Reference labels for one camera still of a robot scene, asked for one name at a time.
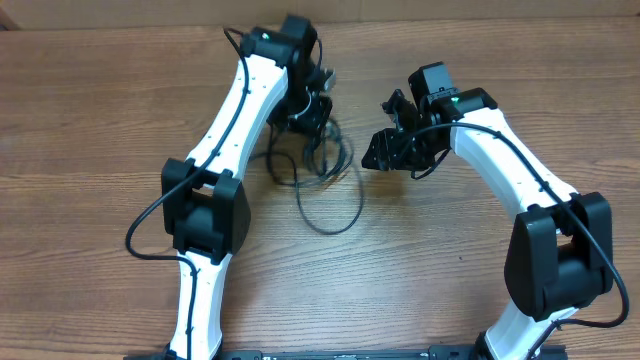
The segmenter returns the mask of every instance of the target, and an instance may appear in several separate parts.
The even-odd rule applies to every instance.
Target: table surface
[[[556,175],[609,200],[615,263],[640,300],[640,18],[317,28],[338,74],[333,114],[358,159],[390,126],[379,104],[445,61]],[[215,27],[0,33],[0,358],[119,359],[169,341],[178,266],[132,258],[124,234],[159,195],[166,159],[209,127],[236,62]],[[455,156],[422,181],[362,174],[360,220],[327,237],[304,224],[291,189],[249,166],[252,229],[227,277],[226,349],[425,348],[471,343],[497,320],[512,224],[477,174]],[[349,222],[353,175],[303,192],[319,225]],[[134,246],[171,252],[160,212]],[[610,319],[619,303],[614,290],[578,315]],[[550,342],[575,358],[636,359],[636,309],[620,328],[567,327]]]

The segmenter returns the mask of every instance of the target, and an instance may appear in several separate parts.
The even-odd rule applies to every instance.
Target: wooden table
[[[318,31],[338,72],[334,115],[358,159],[390,126],[379,104],[442,60],[459,88],[498,101],[555,174],[604,194],[631,318],[613,330],[568,327],[551,343],[575,358],[638,358],[640,18]],[[121,359],[169,341],[178,267],[132,258],[123,238],[159,195],[167,157],[186,156],[209,127],[236,62],[219,28],[0,33],[0,358]],[[324,237],[305,226],[292,191],[251,164],[252,231],[227,277],[226,349],[424,348],[470,343],[497,320],[512,224],[476,173],[449,156],[419,182],[407,172],[363,177],[362,217]],[[338,228],[356,210],[355,189],[350,173],[305,191],[306,210]],[[134,245],[170,252],[160,212]],[[618,309],[614,290],[579,315]]]

